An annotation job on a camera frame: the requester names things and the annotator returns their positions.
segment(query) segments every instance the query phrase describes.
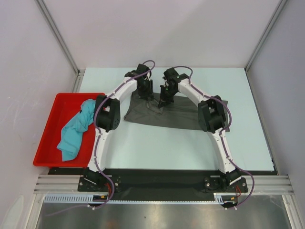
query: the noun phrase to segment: wire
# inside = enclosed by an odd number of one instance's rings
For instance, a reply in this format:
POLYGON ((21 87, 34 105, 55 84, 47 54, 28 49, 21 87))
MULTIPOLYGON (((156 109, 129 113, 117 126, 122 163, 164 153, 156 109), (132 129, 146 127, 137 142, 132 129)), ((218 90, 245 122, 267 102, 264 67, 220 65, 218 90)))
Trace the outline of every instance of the wire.
POLYGON ((237 192, 239 192, 239 195, 237 195, 237 198, 239 198, 242 195, 242 191, 240 190, 239 186, 236 186, 235 189, 236 189, 236 194, 237 192))
POLYGON ((105 184, 105 186, 108 188, 108 195, 110 195, 111 193, 111 187, 108 183, 105 184))
MULTIPOLYGON (((144 61, 142 64, 146 64, 147 62, 152 62, 152 60, 144 61)), ((147 79, 150 80, 151 76, 152 76, 152 72, 150 71, 147 79)))
POLYGON ((191 71, 191 74, 190 74, 190 76, 189 76, 189 84, 191 84, 191 76, 192 76, 192 74, 193 74, 192 68, 190 68, 190 67, 188 67, 188 66, 184 66, 184 65, 178 65, 178 66, 176 66, 176 67, 174 67, 174 68, 187 68, 188 70, 190 70, 190 71, 191 71))
POLYGON ((253 177, 253 175, 252 175, 250 172, 248 172, 247 170, 244 170, 244 169, 240 168, 237 164, 235 164, 235 163, 233 162, 233 160, 230 158, 230 156, 229 156, 229 154, 228 154, 227 148, 225 147, 224 138, 223 138, 222 133, 223 133, 223 131, 226 131, 226 130, 231 126, 231 124, 232 124, 232 114, 231 114, 231 112, 230 112, 228 106, 227 106, 223 101, 221 101, 221 100, 219 100, 219 99, 217 99, 217 98, 215 98, 215 97, 207 96, 207 95, 203 94, 202 91, 200 91, 198 88, 196 88, 196 87, 192 84, 192 82, 191 82, 191 76, 192 76, 192 74, 193 74, 193 70, 192 70, 190 67, 186 67, 186 66, 177 66, 177 67, 183 67, 183 68, 190 69, 191 72, 192 72, 191 75, 190 75, 190 77, 189 77, 189 84, 190 84, 190 86, 191 86, 196 92, 198 92, 200 95, 202 95, 203 97, 208 98, 208 99, 213 99, 213 100, 215 100, 216 102, 220 103, 220 104, 227 110, 227 112, 228 112, 228 115, 229 115, 229 124, 228 124, 227 126, 225 126, 225 127, 220 131, 220 133, 219 133, 219 136, 220 136, 220 139, 221 139, 223 148, 224 148, 225 155, 226 155, 227 159, 232 163, 232 165, 234 165, 234 166, 235 166, 237 169, 239 169, 240 171, 242 171, 242 172, 248 174, 248 175, 251 177, 251 179, 252 179, 252 187, 251 187, 251 190, 250 190, 250 192, 249 192, 249 195, 248 195, 241 203, 239 203, 237 206, 242 205, 242 204, 243 204, 244 202, 246 202, 246 201, 250 198, 250 196, 252 195, 252 193, 253 193, 253 191, 254 191, 254 183, 255 183, 255 182, 254 182, 254 177, 253 177))
MULTIPOLYGON (((155 66, 156 66, 155 61, 153 61, 153 60, 147 60, 147 61, 145 61, 143 64, 145 64, 145 63, 147 63, 147 62, 152 62, 152 63, 153 63, 152 68, 151 68, 150 70, 148 70, 148 71, 142 73, 142 74, 139 74, 139 75, 137 75, 137 76, 134 76, 134 77, 128 79, 125 83, 122 83, 120 86, 118 86, 118 88, 114 91, 114 93, 111 93, 109 96, 107 96, 107 97, 101 102, 101 104, 98 106, 98 108, 97 108, 97 110, 96 110, 96 113, 95 113, 95 115, 94 115, 93 124, 94 124, 95 128, 97 128, 97 129, 99 130, 99 133, 100 133, 99 136, 98 136, 98 138, 97 138, 97 141, 96 141, 96 144, 95 144, 95 148, 94 148, 94 162, 95 162, 96 168, 98 169, 99 173, 102 174, 106 179, 109 180, 109 182, 110 182, 112 188, 111 188, 110 196, 108 196, 107 200, 105 200, 105 201, 104 201, 101 205, 99 205, 98 207, 93 207, 92 209, 99 209, 99 208, 103 207, 108 201, 111 200, 111 198, 113 197, 113 194, 114 194, 114 183, 113 183, 113 181, 112 181, 106 174, 104 174, 104 173, 102 172, 102 170, 101 170, 100 167, 98 166, 98 162, 97 162, 97 156, 96 156, 96 154, 97 154, 97 146, 98 146, 98 144, 99 144, 99 141, 100 141, 100 138, 101 138, 101 135, 102 135, 102 132, 101 132, 100 128, 99 128, 99 127, 97 126, 97 124, 96 124, 97 114, 100 112, 100 109, 101 109, 102 106, 105 104, 105 102, 106 102, 108 99, 110 99, 112 96, 114 96, 114 94, 117 93, 126 83, 130 82, 131 80, 137 79, 137 78, 139 78, 139 77, 141 77, 141 76, 144 76, 144 75, 150 73, 150 72, 155 68, 155 66)), ((53 212, 53 213, 51 213, 51 214, 47 214, 47 215, 45 215, 45 216, 47 216, 47 217, 49 217, 49 216, 54 216, 54 215, 63 213, 63 212, 65 212, 65 211, 68 211, 68 210, 71 210, 71 209, 74 209, 74 208, 87 207, 87 206, 88 206, 88 205, 76 205, 76 206, 72 206, 72 207, 70 207, 70 208, 66 208, 66 209, 63 209, 63 210, 60 210, 60 211, 57 211, 57 212, 53 212)))
POLYGON ((114 194, 114 183, 113 183, 113 181, 106 174, 104 174, 101 171, 100 167, 98 166, 98 162, 97 162, 97 156, 96 156, 97 155, 97 146, 99 144, 99 141, 100 141, 100 138, 101 138, 101 135, 102 135, 101 129, 97 126, 97 123, 96 123, 97 114, 100 112, 100 109, 107 102, 107 100, 109 100, 112 96, 114 96, 114 94, 117 93, 126 83, 130 82, 131 80, 137 79, 137 78, 139 78, 141 76, 147 75, 148 73, 150 73, 154 69, 154 67, 156 65, 155 61, 148 60, 148 61, 145 61, 143 64, 145 64, 147 62, 152 62, 153 63, 153 66, 152 66, 152 68, 150 70, 148 70, 148 71, 146 71, 146 72, 144 72, 142 74, 139 74, 137 76, 134 76, 134 77, 128 79, 126 82, 122 83, 120 86, 118 86, 118 88, 114 91, 114 93, 111 93, 109 96, 107 96, 101 102, 101 104, 98 106, 98 108, 97 108, 97 110, 95 112, 94 119, 93 119, 93 124, 94 124, 95 128, 97 128, 99 130, 100 134, 99 134, 99 136, 97 138, 97 141, 96 141, 96 144, 95 144, 95 148, 94 148, 94 162, 95 162, 96 168, 98 169, 99 173, 102 174, 105 178, 107 178, 110 181, 111 186, 112 186, 112 191, 111 191, 111 194, 110 194, 109 198, 104 203, 102 203, 101 205, 96 207, 96 209, 99 209, 99 208, 103 207, 109 200, 111 200, 111 198, 113 197, 113 194, 114 194))

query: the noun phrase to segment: red tray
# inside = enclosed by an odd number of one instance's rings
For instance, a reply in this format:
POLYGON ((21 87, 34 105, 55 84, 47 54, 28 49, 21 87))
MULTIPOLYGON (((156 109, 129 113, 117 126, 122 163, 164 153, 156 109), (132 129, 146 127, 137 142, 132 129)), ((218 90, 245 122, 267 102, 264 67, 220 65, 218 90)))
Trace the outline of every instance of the red tray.
POLYGON ((87 99, 96 100, 99 94, 104 93, 57 94, 34 158, 35 166, 87 167, 94 145, 95 128, 93 124, 83 133, 81 148, 74 160, 63 162, 57 145, 61 141, 61 129, 80 111, 81 104, 87 99))

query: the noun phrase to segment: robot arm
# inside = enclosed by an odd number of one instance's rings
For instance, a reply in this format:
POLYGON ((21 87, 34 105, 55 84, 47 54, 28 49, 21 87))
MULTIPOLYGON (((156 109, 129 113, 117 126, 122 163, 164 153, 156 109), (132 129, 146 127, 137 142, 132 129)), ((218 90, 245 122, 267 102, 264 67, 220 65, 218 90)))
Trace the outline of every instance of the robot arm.
POLYGON ((164 72, 165 85, 161 85, 161 95, 159 107, 165 106, 173 102, 173 96, 177 92, 186 95, 198 107, 199 125, 203 131, 207 132, 218 158, 219 170, 223 173, 227 186, 234 184, 241 179, 240 171, 232 165, 231 152, 225 137, 225 131, 222 132, 224 146, 221 141, 220 131, 224 128, 225 113, 224 108, 220 103, 210 99, 210 95, 205 92, 197 91, 196 87, 191 87, 189 77, 186 74, 179 75, 174 68, 170 68, 164 72))
POLYGON ((153 81, 150 80, 151 72, 145 76, 139 78, 134 78, 139 74, 147 72, 149 68, 146 65, 139 64, 137 70, 129 72, 125 75, 123 83, 118 86, 113 92, 107 95, 99 95, 96 104, 95 112, 97 112, 97 107, 104 101, 107 97, 105 104, 98 111, 96 118, 95 128, 95 140, 92 155, 88 164, 89 170, 93 172, 98 172, 96 162, 101 171, 105 169, 106 154, 110 142, 110 138, 114 130, 119 126, 121 114, 120 114, 120 104, 124 101, 132 92, 138 89, 139 96, 143 99, 148 99, 153 95, 153 81))
POLYGON ((112 93, 99 96, 96 101, 95 107, 101 104, 101 102, 107 96, 113 94, 111 96, 110 102, 105 104, 105 110, 102 110, 97 116, 98 128, 95 128, 93 152, 88 164, 89 169, 94 172, 98 172, 94 160, 95 156, 97 157, 98 166, 101 171, 105 169, 106 153, 108 151, 109 141, 114 130, 120 123, 120 104, 125 100, 127 96, 129 96, 133 91, 137 89, 137 81, 135 79, 128 81, 129 79, 131 79, 131 77, 125 77, 123 81, 124 86, 121 88, 116 88, 112 93))
MULTIPOLYGON (((107 95, 100 95, 98 97, 96 108, 107 97, 111 98, 108 98, 97 115, 96 124, 98 128, 96 128, 93 152, 88 164, 89 170, 97 172, 98 168, 96 163, 101 171, 105 169, 105 159, 110 137, 120 123, 120 103, 136 89, 138 89, 141 98, 148 99, 149 97, 152 97, 153 83, 150 80, 150 75, 139 77, 138 79, 132 78, 135 75, 146 71, 147 67, 145 65, 139 65, 136 71, 126 74, 123 83, 117 89, 107 95)), ((240 171, 228 160, 219 136, 225 121, 223 106, 204 96, 208 96, 208 94, 203 93, 203 95, 201 95, 199 91, 193 89, 188 82, 188 76, 186 74, 179 75, 174 68, 164 72, 164 79, 166 80, 166 83, 161 86, 159 107, 172 103, 173 96, 177 92, 181 92, 189 97, 191 101, 198 106, 200 127, 203 131, 208 132, 209 137, 215 145, 219 161, 219 170, 223 174, 221 177, 225 186, 231 186, 236 181, 240 180, 240 171)), ((229 157, 231 157, 231 152, 225 138, 225 132, 223 132, 222 135, 227 153, 229 157)))

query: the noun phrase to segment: white table surface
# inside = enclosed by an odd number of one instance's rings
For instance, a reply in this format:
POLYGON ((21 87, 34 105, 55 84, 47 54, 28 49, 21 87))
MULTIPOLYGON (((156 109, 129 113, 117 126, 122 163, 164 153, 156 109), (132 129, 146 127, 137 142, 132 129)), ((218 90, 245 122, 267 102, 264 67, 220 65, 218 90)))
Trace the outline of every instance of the white table surface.
MULTIPOLYGON (((135 68, 87 68, 80 91, 108 93, 135 68)), ((153 70, 153 91, 159 93, 163 72, 153 70)), ((243 68, 194 68, 192 81, 203 91, 227 100, 232 113, 227 140, 235 162, 243 169, 273 171, 273 164, 243 68)), ((179 69, 179 73, 188 70, 179 69)), ((130 98, 121 104, 121 122, 112 136, 107 168, 217 170, 217 158, 208 135, 124 121, 130 98)))

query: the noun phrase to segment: purple cable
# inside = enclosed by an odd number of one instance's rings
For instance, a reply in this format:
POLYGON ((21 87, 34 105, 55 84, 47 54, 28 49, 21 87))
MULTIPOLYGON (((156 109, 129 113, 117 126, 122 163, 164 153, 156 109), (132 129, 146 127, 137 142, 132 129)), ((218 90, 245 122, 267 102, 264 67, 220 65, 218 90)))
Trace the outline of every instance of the purple cable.
POLYGON ((192 68, 190 68, 190 67, 188 67, 188 66, 184 66, 184 65, 178 65, 178 66, 176 66, 176 67, 174 67, 174 68, 187 68, 188 70, 190 70, 191 71, 191 74, 190 74, 190 76, 189 76, 189 84, 191 84, 191 76, 193 75, 193 70, 192 70, 192 68))
POLYGON ((229 154, 228 154, 228 151, 227 151, 227 149, 226 149, 226 147, 225 147, 225 143, 224 143, 224 139, 223 139, 223 136, 222 136, 222 132, 225 131, 225 130, 227 130, 227 129, 231 126, 231 124, 232 124, 232 114, 231 114, 231 112, 230 112, 228 106, 227 106, 223 101, 221 101, 221 100, 219 100, 219 99, 217 99, 217 98, 215 98, 215 97, 207 96, 207 95, 203 94, 202 91, 200 91, 198 88, 196 88, 196 87, 192 84, 192 82, 191 82, 191 76, 192 76, 192 74, 193 74, 192 68, 187 67, 187 66, 176 66, 176 67, 174 67, 174 68, 187 68, 187 69, 191 70, 191 74, 190 74, 190 77, 189 77, 189 84, 190 84, 190 86, 191 86, 196 92, 198 92, 200 95, 202 95, 203 97, 208 98, 208 99, 213 99, 213 100, 215 100, 216 102, 220 103, 222 106, 224 106, 224 108, 225 108, 225 109, 227 110, 227 112, 228 112, 228 115, 229 115, 229 124, 228 124, 227 126, 225 126, 225 127, 220 131, 220 133, 219 133, 219 136, 220 136, 222 145, 223 145, 223 147, 224 147, 225 155, 226 155, 227 159, 232 163, 232 165, 234 165, 234 166, 235 166, 236 168, 238 168, 240 171, 243 171, 244 173, 248 174, 248 175, 251 177, 251 179, 252 179, 252 188, 251 188, 251 190, 250 190, 249 195, 248 195, 241 203, 239 203, 237 206, 242 205, 244 202, 246 202, 246 201, 250 198, 250 196, 252 195, 252 193, 253 193, 253 191, 254 191, 254 177, 253 177, 253 175, 252 175, 250 172, 248 172, 248 171, 246 171, 246 170, 240 168, 237 164, 235 164, 235 163, 230 159, 229 154))
MULTIPOLYGON (((148 60, 148 61, 145 61, 143 64, 145 64, 145 63, 147 63, 147 62, 152 62, 152 63, 153 63, 152 68, 151 68, 150 70, 148 70, 148 71, 142 73, 142 74, 139 74, 139 75, 137 75, 137 76, 134 76, 134 77, 128 79, 128 80, 126 81, 126 83, 130 82, 130 81, 133 80, 133 79, 137 79, 137 78, 139 78, 139 77, 141 77, 141 76, 144 76, 144 75, 150 73, 150 72, 155 68, 155 66, 156 66, 155 61, 153 61, 153 60, 148 60)), ((118 86, 117 89, 115 89, 114 93, 117 93, 124 85, 125 85, 125 83, 122 83, 120 86, 118 86)), ((103 100, 103 101, 101 102, 101 104, 98 106, 98 108, 97 108, 97 110, 96 110, 96 113, 95 113, 94 119, 93 119, 93 124, 94 124, 95 128, 97 128, 97 129, 99 130, 99 133, 100 133, 100 135, 98 136, 98 138, 97 138, 97 140, 96 140, 96 144, 95 144, 95 148, 94 148, 94 162, 95 162, 95 164, 96 164, 96 167, 97 167, 99 173, 102 174, 106 179, 109 180, 109 182, 111 183, 111 187, 112 187, 112 191, 111 191, 111 194, 110 194, 110 196, 108 197, 108 199, 107 199, 105 202, 103 202, 101 205, 99 205, 98 207, 94 207, 95 209, 99 209, 99 208, 103 207, 109 200, 111 200, 111 198, 113 197, 113 194, 114 194, 114 183, 113 183, 113 181, 112 181, 106 174, 104 174, 103 171, 99 168, 98 162, 97 162, 97 159, 96 159, 97 146, 98 146, 98 144, 99 144, 99 141, 100 141, 100 138, 101 138, 101 135, 102 135, 101 130, 100 130, 99 127, 96 125, 97 114, 99 113, 100 109, 101 109, 102 106, 105 104, 105 102, 106 102, 108 99, 110 99, 110 98, 114 95, 114 93, 112 93, 112 94, 110 94, 109 96, 107 96, 106 99, 103 100)), ((80 207, 87 207, 87 205, 83 205, 83 204, 82 204, 82 205, 72 206, 72 207, 70 207, 70 208, 66 208, 66 209, 63 209, 63 210, 60 210, 60 211, 56 211, 56 212, 53 212, 53 213, 51 213, 51 214, 47 214, 47 215, 45 215, 45 216, 47 216, 47 217, 49 217, 49 216, 54 216, 54 215, 63 213, 63 212, 65 212, 65 211, 68 211, 68 210, 71 210, 71 209, 74 209, 74 208, 80 208, 80 207)))

